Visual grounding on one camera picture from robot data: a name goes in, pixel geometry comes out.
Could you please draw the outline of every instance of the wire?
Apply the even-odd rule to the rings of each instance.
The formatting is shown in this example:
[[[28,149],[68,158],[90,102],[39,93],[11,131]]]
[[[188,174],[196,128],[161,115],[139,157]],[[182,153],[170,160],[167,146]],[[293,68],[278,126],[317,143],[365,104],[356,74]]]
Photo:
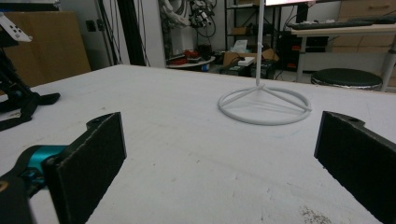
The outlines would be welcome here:
[[[283,31],[285,31],[285,30],[286,30],[286,24],[288,24],[288,23],[289,23],[289,21],[292,19],[292,16],[291,16],[291,14],[293,14],[293,11],[294,11],[294,6],[293,6],[293,8],[291,9],[291,12],[290,12],[290,14],[289,14],[288,18],[285,20],[285,23],[283,24]]]
[[[115,37],[114,37],[114,33],[113,30],[110,26],[110,22],[108,20],[108,16],[105,10],[105,5],[103,3],[103,0],[98,0],[98,5],[102,14],[102,18],[104,20],[104,24],[105,24],[105,28],[106,28],[106,35],[107,35],[107,39],[109,41],[110,44],[110,48],[111,48],[111,53],[112,53],[112,57],[113,57],[113,63],[114,64],[119,64],[120,62],[118,61],[118,57],[116,54],[115,49],[120,50],[119,46],[117,45],[116,41],[115,41]]]
[[[285,21],[285,24],[283,25],[283,31],[286,30],[286,25],[287,25],[293,18],[295,18],[295,17],[301,15],[302,13],[305,13],[305,12],[306,12],[309,8],[311,8],[312,6],[309,6],[308,8],[304,9],[303,11],[301,11],[301,12],[295,14],[293,17],[291,17],[291,18],[289,18],[288,20],[286,20],[286,21]]]
[[[141,12],[142,12],[143,37],[144,37],[144,40],[145,40],[144,43],[142,43],[142,49],[143,49],[143,51],[145,53],[146,63],[148,65],[148,67],[151,67],[151,64],[150,64],[149,58],[148,58],[148,54],[146,52],[147,39],[146,39],[146,24],[145,24],[145,13],[144,13],[144,10],[143,10],[143,2],[142,2],[142,0],[139,0],[138,3],[139,3],[138,6],[141,7]]]

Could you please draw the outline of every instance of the white metal rod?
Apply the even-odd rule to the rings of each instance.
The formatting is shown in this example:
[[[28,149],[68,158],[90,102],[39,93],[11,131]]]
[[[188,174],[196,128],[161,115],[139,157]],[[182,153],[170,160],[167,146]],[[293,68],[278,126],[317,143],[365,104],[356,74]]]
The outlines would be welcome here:
[[[286,98],[286,97],[283,97],[283,96],[281,96],[281,95],[279,95],[279,94],[277,94],[277,93],[275,93],[275,92],[273,92],[273,91],[268,90],[267,88],[262,88],[262,90],[265,91],[265,92],[270,93],[271,95],[273,95],[273,96],[275,96],[275,97],[277,97],[277,98],[280,98],[280,99],[282,99],[282,100],[284,100],[284,101],[286,101],[286,102],[289,102],[289,103],[291,103],[292,105],[298,106],[298,107],[300,107],[300,108],[303,109],[303,110],[312,111],[312,109],[311,109],[310,107],[305,106],[305,105],[297,104],[297,103],[293,102],[292,100],[290,100],[290,99],[288,99],[288,98]]]
[[[252,89],[250,89],[250,90],[248,90],[248,91],[244,91],[244,92],[242,92],[241,94],[236,95],[235,97],[233,97],[233,98],[231,98],[231,99],[228,99],[228,100],[222,102],[220,105],[221,105],[221,106],[227,105],[227,104],[229,104],[229,103],[231,103],[231,102],[234,102],[235,100],[237,100],[237,99],[239,99],[239,98],[242,98],[242,97],[244,97],[244,96],[246,96],[246,95],[248,95],[248,94],[251,94],[251,93],[254,92],[254,91],[257,91],[257,90],[259,90],[259,89],[262,89],[263,87],[264,87],[264,84],[262,84],[262,85],[260,85],[260,86],[257,86],[257,87],[254,87],[254,88],[252,88]]]
[[[256,59],[256,86],[260,85],[262,70],[262,27],[264,25],[264,0],[260,0],[259,7],[259,32],[257,34],[257,59]]]

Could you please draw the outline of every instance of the desk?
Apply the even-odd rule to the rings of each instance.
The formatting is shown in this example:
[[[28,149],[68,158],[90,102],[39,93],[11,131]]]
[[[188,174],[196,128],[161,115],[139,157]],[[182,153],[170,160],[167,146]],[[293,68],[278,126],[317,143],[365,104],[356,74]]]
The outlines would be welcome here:
[[[314,217],[322,220],[314,223],[379,223],[323,169],[314,150],[323,110],[364,120],[396,142],[396,94],[263,81],[307,97],[312,114],[283,126],[246,124],[224,116],[217,102],[254,85],[253,78],[131,65],[35,87],[62,96],[0,133],[0,174],[26,148],[69,145],[87,121],[120,111],[128,157],[89,223],[304,224]],[[235,103],[272,101],[264,92],[249,96]],[[277,105],[270,108],[282,113]],[[31,205],[37,223],[57,223],[48,192]]]
[[[371,26],[359,26],[359,27],[347,27],[347,28],[334,28],[334,29],[317,29],[317,30],[291,30],[292,35],[297,35],[303,38],[300,57],[297,68],[297,81],[301,80],[303,74],[303,68],[305,63],[305,48],[306,39],[309,36],[337,36],[337,35],[395,35],[396,24],[386,25],[371,25]],[[396,36],[393,40],[393,44],[385,61],[382,64],[382,78],[383,86],[381,91],[384,91],[388,86],[389,79],[393,70],[393,65],[396,62]]]

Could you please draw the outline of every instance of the black stool seat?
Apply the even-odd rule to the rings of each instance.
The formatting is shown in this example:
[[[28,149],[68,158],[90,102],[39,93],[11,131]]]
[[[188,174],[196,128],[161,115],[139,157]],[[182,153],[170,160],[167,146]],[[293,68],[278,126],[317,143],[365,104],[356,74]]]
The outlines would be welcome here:
[[[350,89],[376,91],[381,89],[382,78],[375,74],[348,68],[329,68],[317,71],[311,77],[312,84]]]

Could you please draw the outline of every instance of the white ring stand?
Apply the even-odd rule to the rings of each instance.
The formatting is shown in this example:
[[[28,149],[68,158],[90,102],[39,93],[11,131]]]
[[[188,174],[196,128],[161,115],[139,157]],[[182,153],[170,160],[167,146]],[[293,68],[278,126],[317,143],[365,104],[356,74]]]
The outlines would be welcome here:
[[[265,88],[264,84],[260,85],[260,70],[262,67],[262,27],[263,27],[263,20],[264,20],[264,0],[260,1],[260,11],[259,11],[259,33],[258,33],[258,43],[257,43],[257,63],[256,63],[256,87],[253,88],[245,88],[242,90],[236,90],[236,91],[230,91],[227,92],[226,94],[222,95],[219,99],[219,109],[221,112],[223,112],[225,115],[229,116],[232,119],[237,119],[239,121],[243,121],[246,123],[251,123],[251,124],[259,124],[259,125],[282,125],[282,124],[289,124],[293,122],[300,121],[302,119],[305,119],[306,117],[309,116],[310,112],[312,111],[311,109],[311,104],[309,103],[308,99],[305,98],[303,95],[301,95],[298,92],[295,91],[290,91],[286,89],[281,89],[281,88]],[[224,106],[227,104],[232,103],[233,101],[240,99],[248,94],[251,94],[254,91],[265,91],[271,95],[274,95],[275,97],[284,100],[292,105],[295,105],[297,107],[300,107],[301,109],[304,110],[304,112],[297,116],[296,118],[292,119],[282,119],[282,120],[259,120],[259,119],[250,119],[250,118],[244,118],[238,115],[235,115],[234,113],[228,111]],[[281,91],[290,95],[293,95],[297,98],[299,98],[301,101],[304,102],[304,105],[298,104],[296,102],[293,102],[292,100],[277,94],[275,91]],[[228,96],[233,95],[235,93],[242,92],[231,99],[225,100]]]

